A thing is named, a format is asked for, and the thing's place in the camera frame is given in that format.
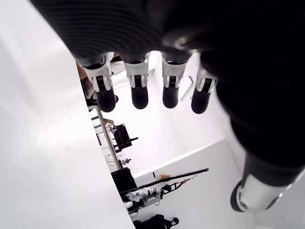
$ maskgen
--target black pole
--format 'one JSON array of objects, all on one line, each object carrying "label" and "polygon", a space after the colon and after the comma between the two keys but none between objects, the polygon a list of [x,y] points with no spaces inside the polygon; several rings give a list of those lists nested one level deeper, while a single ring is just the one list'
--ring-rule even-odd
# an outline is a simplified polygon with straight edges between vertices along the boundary
[{"label": "black pole", "polygon": [[142,185],[140,187],[136,187],[136,188],[131,189],[131,190],[120,192],[120,194],[121,195],[127,194],[128,192],[133,192],[135,190],[138,190],[138,189],[141,189],[141,188],[144,188],[144,187],[149,187],[149,186],[156,185],[156,184],[159,184],[159,183],[162,183],[162,182],[166,182],[166,181],[170,181],[170,180],[174,180],[174,179],[178,179],[178,178],[182,178],[182,177],[187,177],[187,176],[191,176],[191,175],[195,175],[195,174],[203,173],[203,172],[207,172],[207,171],[209,171],[209,168],[204,168],[204,169],[200,169],[200,170],[197,170],[197,171],[194,171],[194,172],[183,173],[183,174],[178,175],[178,176],[168,177],[168,178],[161,179],[161,180],[156,180],[156,181],[154,181],[152,183],[149,183],[149,184],[146,184],[146,185]]}]

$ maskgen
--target cable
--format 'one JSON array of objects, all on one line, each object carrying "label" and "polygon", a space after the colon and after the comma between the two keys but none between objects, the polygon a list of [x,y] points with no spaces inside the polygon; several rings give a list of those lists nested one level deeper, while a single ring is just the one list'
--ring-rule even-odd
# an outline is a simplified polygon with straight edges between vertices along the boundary
[{"label": "cable", "polygon": [[137,209],[139,209],[140,207],[143,207],[143,206],[145,206],[145,205],[141,205],[141,206],[139,206],[139,207],[137,207],[137,208],[135,208],[134,210],[132,210],[132,211],[128,211],[128,213],[130,214],[130,213],[133,213],[135,210],[137,210]]}]

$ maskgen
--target white panel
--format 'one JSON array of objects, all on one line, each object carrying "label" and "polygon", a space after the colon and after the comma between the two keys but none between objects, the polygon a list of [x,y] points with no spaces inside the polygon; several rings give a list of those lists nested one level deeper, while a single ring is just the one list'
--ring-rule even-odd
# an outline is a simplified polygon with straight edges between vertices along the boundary
[{"label": "white panel", "polygon": [[75,60],[25,0],[0,4],[0,228],[134,228]]},{"label": "white panel", "polygon": [[[180,220],[175,229],[250,229],[254,224],[251,213],[239,213],[231,209],[230,196],[234,186],[240,180],[227,142],[221,140],[197,153],[155,170],[155,175],[180,174],[209,168],[210,171],[198,175],[186,182],[178,190],[163,197],[159,206],[151,205],[139,210],[136,219],[146,220],[155,214],[166,218],[177,217]],[[153,175],[144,175],[152,182]],[[144,179],[135,179],[143,184]]]}]

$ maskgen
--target robotic hand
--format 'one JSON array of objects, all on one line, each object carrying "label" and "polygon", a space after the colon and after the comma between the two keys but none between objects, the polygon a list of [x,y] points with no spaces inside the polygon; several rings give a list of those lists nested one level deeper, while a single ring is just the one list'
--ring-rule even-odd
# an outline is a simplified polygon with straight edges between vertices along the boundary
[{"label": "robotic hand", "polygon": [[192,110],[218,98],[246,151],[232,192],[237,211],[271,207],[301,175],[305,159],[297,127],[304,77],[304,6],[244,0],[31,0],[85,69],[99,107],[115,107],[109,52],[125,62],[135,107],[148,103],[147,54],[163,54],[163,103],[177,105],[191,52],[201,53]]}]

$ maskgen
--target metal rack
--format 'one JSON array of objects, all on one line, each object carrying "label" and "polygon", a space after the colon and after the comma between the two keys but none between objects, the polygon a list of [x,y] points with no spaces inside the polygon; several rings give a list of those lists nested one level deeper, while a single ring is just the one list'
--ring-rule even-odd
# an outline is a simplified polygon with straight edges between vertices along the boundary
[{"label": "metal rack", "polygon": [[94,128],[96,130],[97,136],[98,136],[100,141],[102,140],[101,134],[104,136],[104,138],[107,141],[107,145],[108,145],[107,148],[109,148],[109,151],[110,151],[110,154],[104,155],[104,156],[106,156],[105,160],[106,160],[106,162],[108,164],[108,167],[110,168],[110,171],[115,171],[113,166],[115,166],[117,170],[122,169],[122,165],[119,162],[119,159],[118,159],[118,157],[116,155],[116,152],[114,150],[113,143],[112,143],[112,140],[110,138],[110,133],[108,132],[106,124],[105,124],[105,123],[107,123],[108,125],[113,125],[113,122],[111,120],[107,120],[107,119],[103,118],[103,115],[102,115],[100,109],[98,108],[98,106],[96,106],[95,109],[96,109],[96,112],[97,112],[97,115],[98,115],[98,119],[100,120],[101,125],[95,126]]}]

